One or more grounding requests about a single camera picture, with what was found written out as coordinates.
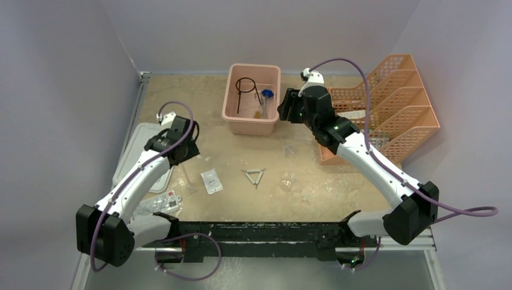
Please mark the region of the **black wire tripod stand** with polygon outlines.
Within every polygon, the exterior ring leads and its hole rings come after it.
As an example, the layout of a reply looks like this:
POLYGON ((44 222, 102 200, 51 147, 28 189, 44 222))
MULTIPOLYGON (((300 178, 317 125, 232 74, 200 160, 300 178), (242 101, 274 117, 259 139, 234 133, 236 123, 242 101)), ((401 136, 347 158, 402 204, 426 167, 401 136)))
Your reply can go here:
POLYGON ((238 114, 240 113, 240 103, 241 103, 242 94, 248 94, 252 91, 255 91, 257 94, 258 101, 260 102, 261 99, 259 97, 259 92, 257 91, 257 86, 256 86, 256 82, 254 79, 252 79, 250 77, 241 77, 236 81, 235 88, 238 92, 238 103, 237 103, 237 113, 238 114), (243 80, 249 80, 250 82, 252 82, 253 87, 249 90, 242 90, 242 81, 243 80))

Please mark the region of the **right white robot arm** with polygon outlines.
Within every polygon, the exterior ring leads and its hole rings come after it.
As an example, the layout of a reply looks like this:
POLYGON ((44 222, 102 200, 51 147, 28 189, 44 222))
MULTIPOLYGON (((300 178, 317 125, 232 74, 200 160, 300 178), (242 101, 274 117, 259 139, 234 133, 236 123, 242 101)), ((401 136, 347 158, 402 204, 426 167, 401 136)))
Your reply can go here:
POLYGON ((303 93, 288 88, 277 111, 281 121, 306 125, 316 141, 363 174, 391 207, 388 211, 358 210, 344 218, 339 229, 343 244, 353 246, 362 237, 375 235, 409 245, 436 221, 438 207, 428 200, 439 199, 438 187, 430 181, 421 183, 366 145, 359 127, 336 115, 325 87, 312 86, 303 93))

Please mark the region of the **spatula with blue clip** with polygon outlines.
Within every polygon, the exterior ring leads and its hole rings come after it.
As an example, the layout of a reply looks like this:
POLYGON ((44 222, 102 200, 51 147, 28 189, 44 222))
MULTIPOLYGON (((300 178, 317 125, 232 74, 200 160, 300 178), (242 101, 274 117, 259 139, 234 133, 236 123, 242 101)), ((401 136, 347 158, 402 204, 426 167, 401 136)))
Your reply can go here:
POLYGON ((262 103, 261 118, 265 119, 267 103, 270 99, 272 99, 274 97, 274 93, 270 89, 264 89, 264 90, 262 90, 261 95, 264 97, 264 100, 262 103))

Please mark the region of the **metal crucible tongs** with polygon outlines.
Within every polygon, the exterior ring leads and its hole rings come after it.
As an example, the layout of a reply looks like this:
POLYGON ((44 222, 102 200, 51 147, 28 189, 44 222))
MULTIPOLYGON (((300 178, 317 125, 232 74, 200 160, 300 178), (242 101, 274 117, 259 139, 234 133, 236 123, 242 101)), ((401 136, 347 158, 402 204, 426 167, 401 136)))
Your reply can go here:
POLYGON ((260 97, 260 99, 261 99, 261 100, 260 100, 260 102, 259 102, 259 105, 260 105, 260 106, 259 106, 259 108, 258 108, 258 110, 257 110, 257 111, 260 111, 260 112, 261 112, 261 110, 262 110, 262 103, 263 103, 263 100, 264 100, 264 97, 261 95, 261 92, 259 92, 259 97, 260 97))

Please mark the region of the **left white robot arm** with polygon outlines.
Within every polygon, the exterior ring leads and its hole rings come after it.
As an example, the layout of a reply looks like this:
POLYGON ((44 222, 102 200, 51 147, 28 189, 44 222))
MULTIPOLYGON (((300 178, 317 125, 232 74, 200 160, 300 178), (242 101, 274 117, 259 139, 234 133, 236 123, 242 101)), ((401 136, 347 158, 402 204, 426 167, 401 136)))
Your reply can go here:
POLYGON ((163 122, 163 129, 151 137, 135 165, 104 198, 95 205, 82 205, 76 213, 77 249, 90 256, 92 267, 101 260, 119 267, 134 249, 159 241, 165 247, 175 246, 180 231, 176 218, 154 213, 134 221, 132 216, 153 184, 174 166, 199 155, 196 140, 199 124, 175 116, 163 122))

